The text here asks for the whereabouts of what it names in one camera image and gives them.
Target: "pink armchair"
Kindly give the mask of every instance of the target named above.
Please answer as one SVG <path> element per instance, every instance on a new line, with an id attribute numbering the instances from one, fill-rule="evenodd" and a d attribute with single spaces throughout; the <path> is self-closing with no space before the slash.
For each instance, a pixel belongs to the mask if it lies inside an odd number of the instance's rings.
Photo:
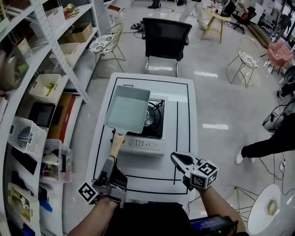
<path id="1" fill-rule="evenodd" d="M 292 54 L 287 46 L 282 41 L 280 41 L 277 43 L 269 44 L 266 56 L 273 65 L 271 74 L 276 65 L 280 67 L 277 73 L 279 74 L 281 66 L 284 66 L 286 62 L 290 62 L 291 59 L 294 57 L 294 54 Z"/>

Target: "frying pan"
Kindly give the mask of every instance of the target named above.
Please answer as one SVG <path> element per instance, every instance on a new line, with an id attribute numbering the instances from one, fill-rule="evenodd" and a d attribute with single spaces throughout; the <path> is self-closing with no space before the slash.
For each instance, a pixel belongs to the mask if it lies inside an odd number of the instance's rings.
<path id="1" fill-rule="evenodd" d="M 116 130 L 110 156 L 117 159 L 127 132 L 142 133 L 148 110 L 149 90 L 117 86 L 104 124 Z"/>

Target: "gas stove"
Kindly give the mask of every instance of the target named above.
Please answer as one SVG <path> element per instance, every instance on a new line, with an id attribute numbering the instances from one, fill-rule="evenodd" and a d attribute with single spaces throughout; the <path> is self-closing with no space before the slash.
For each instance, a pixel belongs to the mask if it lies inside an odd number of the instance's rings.
<path id="1" fill-rule="evenodd" d="M 163 156 L 166 98 L 151 96 L 141 134 L 128 132 L 120 151 L 144 156 Z"/>

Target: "gray tile floor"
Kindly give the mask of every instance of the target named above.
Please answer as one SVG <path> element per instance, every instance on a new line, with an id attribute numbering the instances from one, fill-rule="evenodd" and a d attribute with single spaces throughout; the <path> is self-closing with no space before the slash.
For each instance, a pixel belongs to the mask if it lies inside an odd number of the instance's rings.
<path id="1" fill-rule="evenodd" d="M 130 26 L 134 21 L 140 21 L 143 17 L 166 18 L 178 20 L 183 7 L 177 7 L 173 2 L 162 2 L 160 10 L 150 10 L 147 6 L 151 2 L 135 1 L 133 6 L 124 13 L 124 32 L 133 31 Z M 204 13 L 208 23 L 210 16 Z M 265 140 L 270 137 L 262 127 L 262 121 L 278 105 L 276 91 L 279 88 L 279 76 L 263 66 L 265 60 L 259 61 L 259 67 L 255 70 L 247 89 L 244 81 L 237 76 L 231 85 L 226 77 L 226 66 L 236 55 L 236 45 L 243 36 L 252 37 L 247 30 L 245 35 L 231 27 L 224 25 L 222 44 L 219 44 L 219 36 L 208 33 L 204 40 L 200 40 L 202 31 L 197 26 L 196 18 L 189 17 L 186 21 L 193 28 L 189 34 L 189 46 L 185 47 L 184 58 L 179 63 L 179 76 L 194 81 L 198 136 L 199 156 L 211 160 L 220 167 L 218 181 L 214 188 L 238 208 L 235 193 L 231 195 L 234 186 L 260 194 L 261 191 L 272 183 L 276 183 L 280 189 L 282 181 L 274 179 L 262 162 L 257 159 L 254 164 L 248 160 L 237 166 L 235 155 L 241 146 Z M 216 28 L 220 28 L 220 22 L 214 22 Z M 261 54 L 265 53 L 257 43 Z M 122 67 L 127 73 L 144 73 L 145 44 L 144 41 L 135 38 L 131 33 L 122 34 L 119 42 L 120 49 L 127 61 L 121 61 Z M 153 59 L 150 73 L 160 75 L 174 75 L 174 71 L 159 69 L 159 67 L 174 67 L 175 61 L 164 61 Z M 230 76 L 234 75 L 239 67 L 239 61 L 234 62 L 230 68 Z M 112 72 L 120 72 L 115 61 L 102 62 L 97 66 L 96 73 L 105 76 Z M 250 75 L 249 69 L 243 69 L 246 76 Z M 214 74 L 202 76 L 203 73 Z M 76 190 L 83 183 L 88 163 L 89 151 L 93 133 L 100 111 L 101 102 L 104 97 L 108 79 L 98 79 L 94 73 L 88 86 L 90 101 L 81 107 L 76 128 L 73 134 L 71 148 L 74 151 L 72 183 L 65 184 L 63 200 L 63 226 L 64 232 L 69 232 L 90 211 L 90 206 L 78 196 Z M 224 124 L 228 130 L 207 129 L 202 124 Z M 295 152 L 284 153 L 286 158 L 286 170 L 284 176 L 284 193 L 295 188 Z M 279 164 L 283 159 L 282 154 L 276 154 L 263 158 L 271 172 L 275 171 L 281 176 Z M 252 205 L 252 201 L 240 195 L 240 206 Z M 190 205 L 190 218 L 205 216 L 202 201 L 196 200 Z M 292 190 L 287 196 L 281 198 L 279 214 L 274 218 L 272 224 L 260 236 L 290 236 L 295 228 L 295 191 Z"/>

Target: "chair cushion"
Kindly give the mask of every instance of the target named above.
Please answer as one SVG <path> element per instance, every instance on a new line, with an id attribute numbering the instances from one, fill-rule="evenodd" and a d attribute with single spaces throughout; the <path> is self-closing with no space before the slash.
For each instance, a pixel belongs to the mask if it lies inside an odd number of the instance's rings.
<path id="1" fill-rule="evenodd" d="M 113 50 L 114 45 L 113 43 L 106 46 L 109 42 L 112 41 L 114 38 L 114 35 L 112 33 L 108 35 L 103 35 L 95 39 L 90 45 L 89 45 L 89 51 L 92 53 L 109 53 Z"/>
<path id="2" fill-rule="evenodd" d="M 238 52 L 240 59 L 246 64 L 251 67 L 258 67 L 257 61 L 251 57 L 249 54 L 239 51 Z"/>

